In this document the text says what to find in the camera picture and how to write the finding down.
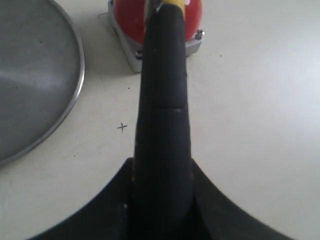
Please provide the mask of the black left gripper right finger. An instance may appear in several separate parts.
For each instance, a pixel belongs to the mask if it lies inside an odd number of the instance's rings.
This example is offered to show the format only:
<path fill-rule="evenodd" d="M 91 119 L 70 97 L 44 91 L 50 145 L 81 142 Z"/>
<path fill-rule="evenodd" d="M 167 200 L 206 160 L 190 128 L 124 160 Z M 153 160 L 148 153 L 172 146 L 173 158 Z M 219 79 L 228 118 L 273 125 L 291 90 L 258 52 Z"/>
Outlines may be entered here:
<path fill-rule="evenodd" d="M 226 197 L 192 160 L 194 203 L 191 240 L 290 240 Z"/>

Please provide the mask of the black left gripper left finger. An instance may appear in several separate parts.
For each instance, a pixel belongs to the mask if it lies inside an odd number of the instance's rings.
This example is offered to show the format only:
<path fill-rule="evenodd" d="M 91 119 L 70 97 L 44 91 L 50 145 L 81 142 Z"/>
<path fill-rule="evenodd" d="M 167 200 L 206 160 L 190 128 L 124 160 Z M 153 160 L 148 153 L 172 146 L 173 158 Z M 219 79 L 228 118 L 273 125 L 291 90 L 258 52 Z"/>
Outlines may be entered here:
<path fill-rule="evenodd" d="M 32 240 L 126 240 L 132 159 L 84 207 Z"/>

